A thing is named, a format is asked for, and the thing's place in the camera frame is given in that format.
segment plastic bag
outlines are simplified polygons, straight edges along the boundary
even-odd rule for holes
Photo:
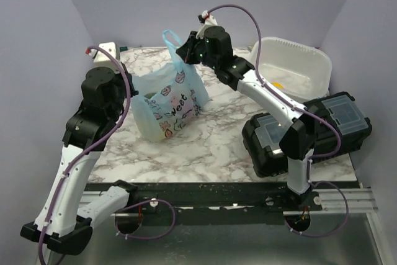
[[[132,98],[131,110],[139,131],[150,141],[170,138],[182,130],[209,100],[195,66],[182,61],[167,34],[171,34],[179,45],[182,41],[170,30],[163,32],[172,63],[144,76],[132,77],[139,95]]]

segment marble table surface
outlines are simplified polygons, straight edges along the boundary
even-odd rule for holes
[[[235,54],[247,58],[248,50]],[[134,48],[122,52],[129,72],[158,70],[170,56],[166,48]],[[221,84],[213,71],[198,66],[211,101],[202,114],[172,138],[145,140],[132,113],[107,142],[89,182],[253,182],[286,181],[287,174],[258,178],[243,146],[241,130],[254,114],[264,112],[254,101]],[[314,164],[312,180],[356,180],[349,155]]]

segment black toolbox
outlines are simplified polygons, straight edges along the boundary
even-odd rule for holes
[[[317,116],[330,123],[341,136],[341,149],[328,158],[315,158],[313,163],[359,150],[371,134],[370,119],[365,117],[347,92],[340,92],[322,99],[304,103],[307,108],[316,106]],[[279,147],[286,129],[269,113],[256,114],[243,127],[243,143],[254,164],[257,176],[275,176],[288,171],[287,157]],[[314,144],[314,154],[328,153],[335,149],[336,136],[325,125],[320,125]]]

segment white plastic basket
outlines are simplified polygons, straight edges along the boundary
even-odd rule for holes
[[[258,42],[248,58],[255,65]],[[262,38],[259,72],[298,102],[328,93],[332,63],[322,51],[278,37]]]

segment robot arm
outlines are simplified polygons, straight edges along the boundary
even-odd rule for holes
[[[114,43],[101,44],[99,47],[119,59]],[[67,167],[85,149],[115,128],[116,121],[123,113],[127,93],[131,96],[137,94],[125,66],[121,64],[122,68],[119,69],[101,52],[91,51],[87,54],[94,54],[94,68],[87,72],[81,85],[81,105],[66,124],[56,178],[42,211],[34,222],[24,225],[20,233],[34,242],[39,242],[40,235],[45,233],[43,243],[59,254],[81,253],[96,226],[112,213],[136,201],[136,187],[117,181],[99,199],[79,208],[88,177],[105,148],[106,140],[80,158],[72,168]],[[120,70],[124,70],[127,76],[130,92],[126,92]],[[58,199],[52,203],[55,195]]]
[[[213,16],[204,11],[198,19],[202,28],[192,31],[176,53],[187,64],[202,63],[214,69],[223,84],[253,99],[287,129],[280,148],[288,158],[288,188],[297,195],[304,194],[310,188],[307,164],[308,157],[313,154],[318,123],[300,112],[306,109],[304,105],[267,83],[265,78],[266,88],[262,86],[254,66],[233,55],[229,34],[218,26]]]

